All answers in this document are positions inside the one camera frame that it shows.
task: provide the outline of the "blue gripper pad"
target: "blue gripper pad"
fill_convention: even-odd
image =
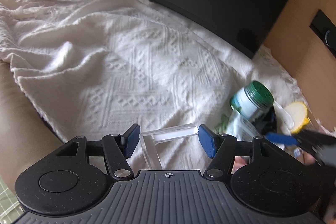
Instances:
[[[125,133],[121,136],[121,145],[124,146],[123,155],[125,159],[132,156],[136,146],[139,142],[140,126],[138,124],[132,125]]]
[[[222,143],[221,137],[213,133],[204,124],[201,124],[198,128],[198,140],[210,159],[214,158]]]
[[[299,146],[299,142],[292,136],[269,132],[266,134],[266,139],[272,143],[283,143],[284,145],[296,145]]]

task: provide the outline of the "green bottle cap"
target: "green bottle cap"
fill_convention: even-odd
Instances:
[[[271,92],[260,82],[252,81],[246,88],[246,94],[251,100],[262,108],[269,108],[273,105],[274,98]]]

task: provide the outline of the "ridged black surface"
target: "ridged black surface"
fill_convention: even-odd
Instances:
[[[318,224],[313,214],[276,218],[254,212],[232,198],[221,182],[203,179],[198,171],[141,171],[131,181],[117,182],[107,197],[84,213],[63,218],[26,213],[17,224]]]

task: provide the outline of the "white blanket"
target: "white blanket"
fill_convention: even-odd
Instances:
[[[253,60],[148,0],[0,0],[0,58],[63,141],[186,123],[213,128],[257,79],[282,105],[304,100],[261,47]],[[160,146],[164,168],[208,163],[197,137]],[[146,168],[140,147],[132,168]]]

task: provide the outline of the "clear acrylic block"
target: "clear acrylic block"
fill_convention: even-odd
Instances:
[[[156,150],[158,143],[187,138],[197,134],[198,128],[192,123],[140,133],[140,144],[149,170],[162,170]]]

